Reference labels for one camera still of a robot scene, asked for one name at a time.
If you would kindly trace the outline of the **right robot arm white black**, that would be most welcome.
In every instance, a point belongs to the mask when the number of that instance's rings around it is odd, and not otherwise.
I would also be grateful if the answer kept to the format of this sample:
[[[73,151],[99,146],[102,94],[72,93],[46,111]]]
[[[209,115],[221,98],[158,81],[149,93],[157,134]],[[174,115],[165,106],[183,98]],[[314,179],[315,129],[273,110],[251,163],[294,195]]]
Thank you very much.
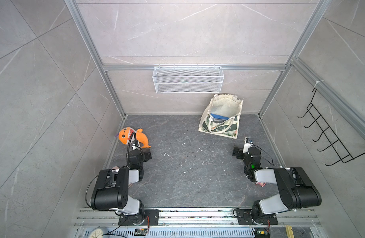
[[[263,223],[276,213],[321,205],[321,195],[303,168],[264,169],[260,162],[261,150],[255,145],[234,146],[232,155],[243,161],[244,173],[250,181],[273,183],[278,187],[276,195],[254,202],[251,209],[253,221]]]

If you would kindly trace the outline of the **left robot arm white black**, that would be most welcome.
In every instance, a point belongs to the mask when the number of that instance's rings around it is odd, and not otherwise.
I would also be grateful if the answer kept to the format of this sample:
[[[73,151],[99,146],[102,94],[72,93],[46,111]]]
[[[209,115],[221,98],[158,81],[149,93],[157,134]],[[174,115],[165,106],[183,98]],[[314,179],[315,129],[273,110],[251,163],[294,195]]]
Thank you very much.
[[[93,210],[114,211],[118,215],[144,219],[144,204],[129,195],[129,187],[142,181],[144,163],[151,160],[152,155],[150,147],[138,137],[141,131],[131,131],[129,128],[126,131],[126,165],[101,170],[88,184],[95,183],[90,199],[86,189],[85,203]]]

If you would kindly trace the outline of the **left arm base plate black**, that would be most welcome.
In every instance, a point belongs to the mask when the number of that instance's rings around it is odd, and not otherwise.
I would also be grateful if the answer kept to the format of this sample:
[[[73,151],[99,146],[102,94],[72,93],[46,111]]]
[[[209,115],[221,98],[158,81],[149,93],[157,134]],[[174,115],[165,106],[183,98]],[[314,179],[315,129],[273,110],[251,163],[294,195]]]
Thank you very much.
[[[136,215],[119,216],[118,225],[120,226],[157,226],[159,222],[160,210],[145,209]]]

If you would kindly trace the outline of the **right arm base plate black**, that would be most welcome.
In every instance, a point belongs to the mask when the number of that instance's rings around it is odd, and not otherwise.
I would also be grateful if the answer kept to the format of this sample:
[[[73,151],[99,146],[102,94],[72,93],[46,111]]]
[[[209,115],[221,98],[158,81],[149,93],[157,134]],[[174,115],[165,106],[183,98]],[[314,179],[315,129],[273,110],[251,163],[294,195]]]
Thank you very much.
[[[259,215],[252,209],[236,208],[233,210],[233,215],[238,220],[239,225],[278,225],[278,220],[275,214]]]

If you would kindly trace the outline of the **cream canvas tote bag leaves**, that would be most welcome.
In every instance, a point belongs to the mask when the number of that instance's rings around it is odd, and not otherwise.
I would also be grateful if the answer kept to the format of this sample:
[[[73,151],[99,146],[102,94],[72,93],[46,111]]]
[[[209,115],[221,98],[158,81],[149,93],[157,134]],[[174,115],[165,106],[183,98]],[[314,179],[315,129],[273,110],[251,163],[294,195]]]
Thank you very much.
[[[204,110],[198,131],[236,139],[243,102],[236,95],[215,94]]]

